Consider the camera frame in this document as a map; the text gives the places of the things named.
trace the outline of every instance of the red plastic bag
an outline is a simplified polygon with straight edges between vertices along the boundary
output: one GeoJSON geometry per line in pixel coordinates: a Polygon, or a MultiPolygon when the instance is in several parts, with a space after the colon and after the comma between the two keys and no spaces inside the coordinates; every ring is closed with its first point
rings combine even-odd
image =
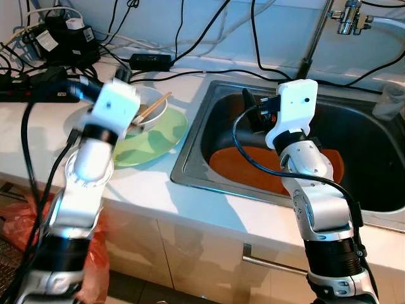
{"type": "MultiPolygon", "coordinates": [[[[25,250],[37,215],[32,195],[25,194],[25,197],[28,203],[14,203],[0,208],[0,217],[5,219],[1,234],[22,251],[25,250]]],[[[52,199],[50,196],[46,203],[44,216],[49,210],[52,199]]],[[[107,298],[109,260],[106,247],[106,231],[106,219],[101,214],[84,264],[82,289],[76,294],[76,298],[86,304],[102,304],[107,298]]]]}

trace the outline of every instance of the faucet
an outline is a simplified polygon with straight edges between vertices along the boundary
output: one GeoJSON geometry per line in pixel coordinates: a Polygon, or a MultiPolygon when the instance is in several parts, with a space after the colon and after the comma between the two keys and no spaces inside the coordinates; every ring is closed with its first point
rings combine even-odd
{"type": "Polygon", "coordinates": [[[327,0],[325,2],[307,55],[302,59],[296,79],[305,79],[307,77],[312,65],[312,57],[328,18],[339,21],[337,33],[340,35],[350,35],[351,33],[353,33],[353,35],[360,35],[362,30],[371,28],[367,23],[371,23],[373,17],[360,14],[359,12],[362,4],[361,0],[347,0],[344,11],[332,11],[331,9],[334,2],[335,0],[327,0]]]}

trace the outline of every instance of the kitchen counter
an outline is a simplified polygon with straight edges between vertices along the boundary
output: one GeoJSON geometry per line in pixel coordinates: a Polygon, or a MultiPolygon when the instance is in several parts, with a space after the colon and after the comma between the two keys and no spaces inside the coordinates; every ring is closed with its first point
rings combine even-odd
{"type": "MultiPolygon", "coordinates": [[[[114,73],[111,65],[103,63],[98,63],[97,69],[101,80],[110,79],[114,73]]],[[[209,83],[216,79],[274,87],[274,84],[264,80],[235,74],[188,75],[164,82],[139,83],[136,86],[151,86],[161,92],[173,92],[174,99],[170,106],[185,114],[190,129],[209,83]]],[[[320,93],[369,101],[375,99],[372,94],[353,90],[321,87],[320,93]]],[[[35,105],[28,125],[28,137],[39,182],[45,183],[53,161],[65,146],[67,135],[88,106],[82,101],[77,104],[35,105]]],[[[0,145],[0,178],[19,184],[27,184],[20,143],[20,121],[24,109],[25,104],[0,103],[0,138],[3,141],[0,145]]],[[[264,245],[271,239],[302,251],[303,243],[292,209],[173,183],[170,173],[184,140],[169,153],[153,161],[115,170],[104,192],[106,203],[157,219],[222,229],[239,238],[248,234],[264,245]]],[[[53,191],[63,185],[63,166],[59,166],[53,181],[53,191]]],[[[361,228],[361,237],[371,264],[405,272],[405,234],[365,226],[361,228]]]]}

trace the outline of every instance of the white bowl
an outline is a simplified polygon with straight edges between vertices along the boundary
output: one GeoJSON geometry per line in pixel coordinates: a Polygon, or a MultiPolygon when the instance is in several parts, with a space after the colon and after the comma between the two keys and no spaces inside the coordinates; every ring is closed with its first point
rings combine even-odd
{"type": "MultiPolygon", "coordinates": [[[[152,87],[137,86],[135,88],[136,88],[136,95],[139,96],[141,105],[151,106],[160,97],[163,96],[163,93],[159,92],[158,90],[152,87]]],[[[139,123],[138,126],[131,128],[128,131],[128,134],[138,135],[153,128],[157,124],[163,113],[166,111],[167,104],[168,102],[166,99],[147,118],[145,118],[143,122],[139,123]]]]}

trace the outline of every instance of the sink basin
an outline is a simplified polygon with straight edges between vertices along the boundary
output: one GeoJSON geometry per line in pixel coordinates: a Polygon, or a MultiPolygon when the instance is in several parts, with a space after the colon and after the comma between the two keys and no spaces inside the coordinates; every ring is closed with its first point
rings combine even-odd
{"type": "MultiPolygon", "coordinates": [[[[244,87],[222,81],[211,83],[171,179],[187,186],[290,207],[287,196],[239,184],[209,167],[213,153],[234,146],[232,123],[244,110],[241,94],[244,87]]],[[[275,95],[268,88],[247,88],[260,98],[275,95]]],[[[373,118],[373,105],[367,101],[318,96],[309,136],[317,137],[322,148],[339,151],[344,162],[340,184],[360,201],[362,210],[369,211],[366,214],[381,217],[382,213],[405,210],[405,126],[400,117],[391,122],[373,118]]],[[[243,145],[266,148],[265,135],[253,133],[246,118],[241,121],[238,138],[243,145]]]]}

